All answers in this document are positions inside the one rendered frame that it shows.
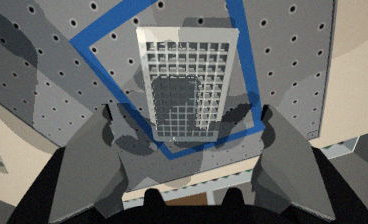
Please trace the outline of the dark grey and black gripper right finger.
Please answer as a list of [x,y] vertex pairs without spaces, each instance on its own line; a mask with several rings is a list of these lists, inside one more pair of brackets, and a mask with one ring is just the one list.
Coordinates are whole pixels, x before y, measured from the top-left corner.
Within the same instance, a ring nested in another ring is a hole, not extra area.
[[251,177],[254,205],[295,224],[368,224],[368,209],[319,148],[272,105],[260,121],[265,148]]

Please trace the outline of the blue tape outline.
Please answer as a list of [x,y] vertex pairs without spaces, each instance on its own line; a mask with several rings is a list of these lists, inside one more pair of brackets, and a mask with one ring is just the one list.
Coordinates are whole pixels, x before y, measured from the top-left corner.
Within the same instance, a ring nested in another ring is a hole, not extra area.
[[116,82],[112,79],[112,77],[88,47],[156,1],[158,0],[123,0],[91,23],[89,26],[87,26],[85,29],[83,29],[81,32],[79,32],[76,36],[70,39],[69,42],[90,66],[94,73],[99,77],[99,79],[104,83],[104,85],[109,89],[109,91],[114,95],[114,97],[125,108],[125,110],[142,128],[142,130],[168,158],[168,160],[176,159],[263,131],[264,124],[262,121],[260,121],[262,108],[243,1],[225,0],[232,28],[238,28],[239,31],[239,37],[236,46],[240,58],[254,127],[219,138],[217,139],[217,142],[207,142],[173,154],[163,142],[157,142],[153,139],[152,128],[150,125],[134,107],[131,101],[123,93],[120,87],[116,84]]

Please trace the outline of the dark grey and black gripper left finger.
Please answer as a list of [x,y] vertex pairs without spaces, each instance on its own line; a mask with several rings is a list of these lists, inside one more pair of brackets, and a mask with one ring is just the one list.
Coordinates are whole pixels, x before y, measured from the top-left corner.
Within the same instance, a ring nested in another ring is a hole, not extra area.
[[122,196],[129,180],[117,150],[111,148],[113,118],[108,108],[102,104],[54,152],[6,224],[99,224],[124,210]]

